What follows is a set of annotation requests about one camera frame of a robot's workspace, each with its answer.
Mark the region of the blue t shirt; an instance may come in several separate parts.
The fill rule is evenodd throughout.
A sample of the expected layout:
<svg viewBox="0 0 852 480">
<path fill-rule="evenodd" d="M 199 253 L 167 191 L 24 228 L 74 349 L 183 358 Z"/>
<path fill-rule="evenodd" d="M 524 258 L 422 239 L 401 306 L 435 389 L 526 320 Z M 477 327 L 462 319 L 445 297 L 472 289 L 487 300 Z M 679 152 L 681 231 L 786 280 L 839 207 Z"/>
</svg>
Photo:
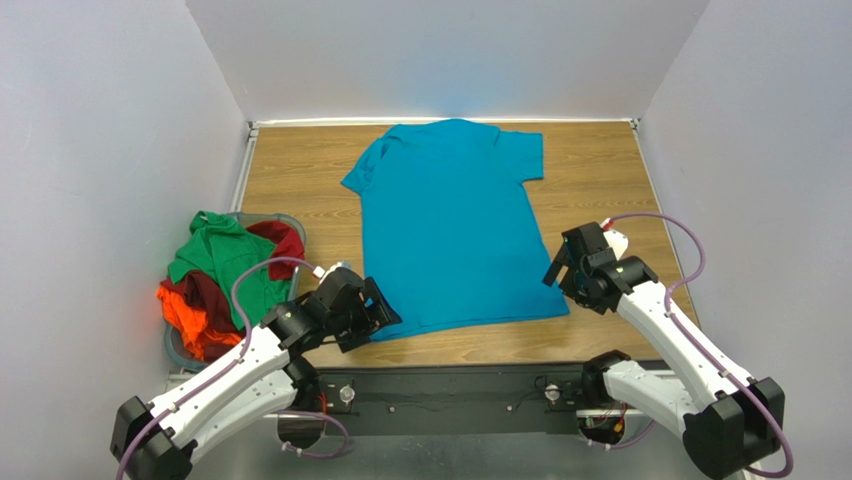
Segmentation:
<svg viewBox="0 0 852 480">
<path fill-rule="evenodd" d="M 365 272 L 400 316 L 376 339 L 566 315 L 525 188 L 543 176 L 539 133 L 450 119 L 376 139 L 342 180 Z"/>
</svg>

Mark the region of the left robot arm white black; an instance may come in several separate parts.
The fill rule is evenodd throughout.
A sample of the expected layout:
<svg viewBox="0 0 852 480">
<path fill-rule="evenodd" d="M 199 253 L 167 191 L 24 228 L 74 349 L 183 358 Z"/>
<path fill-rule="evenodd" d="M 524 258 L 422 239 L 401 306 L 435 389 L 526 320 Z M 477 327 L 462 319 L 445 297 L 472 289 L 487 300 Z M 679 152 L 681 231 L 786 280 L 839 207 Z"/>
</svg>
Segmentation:
<svg viewBox="0 0 852 480">
<path fill-rule="evenodd" d="M 279 411 L 321 418 L 319 374 L 305 353 L 341 352 L 400 323 L 373 278 L 335 266 L 318 287 L 279 303 L 228 353 L 177 387 L 118 409 L 110 451 L 119 479 L 185 479 L 214 446 Z"/>
</svg>

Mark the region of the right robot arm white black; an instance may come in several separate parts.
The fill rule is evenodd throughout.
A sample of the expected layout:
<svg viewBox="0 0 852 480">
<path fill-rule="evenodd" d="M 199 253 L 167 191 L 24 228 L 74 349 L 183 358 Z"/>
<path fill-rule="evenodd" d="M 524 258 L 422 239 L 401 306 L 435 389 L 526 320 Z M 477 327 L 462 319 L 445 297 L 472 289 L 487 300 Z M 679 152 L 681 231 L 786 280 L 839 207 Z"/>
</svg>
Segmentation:
<svg viewBox="0 0 852 480">
<path fill-rule="evenodd" d="M 783 478 L 793 465 L 783 433 L 785 393 L 771 378 L 756 379 L 716 347 L 676 305 L 642 259 L 626 253 L 628 240 L 613 220 L 562 234 L 544 276 L 578 306 L 616 313 L 662 356 L 674 377 L 653 373 L 613 350 L 583 365 L 579 395 L 589 406 L 633 407 L 681 439 L 692 463 L 710 479 L 740 471 L 767 477 L 757 463 L 777 452 Z"/>
</svg>

